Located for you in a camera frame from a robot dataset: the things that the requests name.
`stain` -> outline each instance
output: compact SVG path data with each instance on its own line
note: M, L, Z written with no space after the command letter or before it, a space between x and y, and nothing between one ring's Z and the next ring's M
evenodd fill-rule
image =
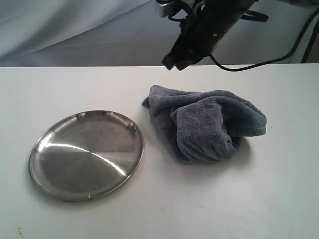
M23 238L22 228L18 228L18 233L19 233L20 237Z

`white table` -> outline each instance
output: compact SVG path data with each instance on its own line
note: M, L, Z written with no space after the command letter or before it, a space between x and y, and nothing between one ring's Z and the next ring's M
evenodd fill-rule
M0 69L1 239L315 239L319 235L319 64L229 73L215 66ZM181 165L141 106L159 84L224 89L268 118L231 160ZM42 195L27 164L57 121L88 110L133 119L145 153L132 178L101 199L65 203Z

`towel fold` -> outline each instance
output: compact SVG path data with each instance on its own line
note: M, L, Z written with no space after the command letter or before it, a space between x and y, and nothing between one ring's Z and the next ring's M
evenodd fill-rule
M266 116L229 91L184 92L154 85L142 104L184 164L221 161L238 151L241 137L266 133Z

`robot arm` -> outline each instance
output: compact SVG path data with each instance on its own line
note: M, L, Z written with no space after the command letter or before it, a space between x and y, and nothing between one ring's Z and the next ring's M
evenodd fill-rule
M239 19L267 21L266 15L249 11L256 1L258 0L156 0L156 11L161 17L180 22L180 35L162 63L169 70L174 66L183 70L209 56ZM319 0L282 1L299 6L319 5ZM182 9L187 16L183 19L173 18Z

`stainless steel plate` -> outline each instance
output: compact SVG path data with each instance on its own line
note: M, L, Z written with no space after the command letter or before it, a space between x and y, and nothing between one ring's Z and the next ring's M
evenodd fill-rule
M140 163L138 126L115 112L89 111L52 126L35 144L29 171L36 186L64 201L83 201L121 186Z

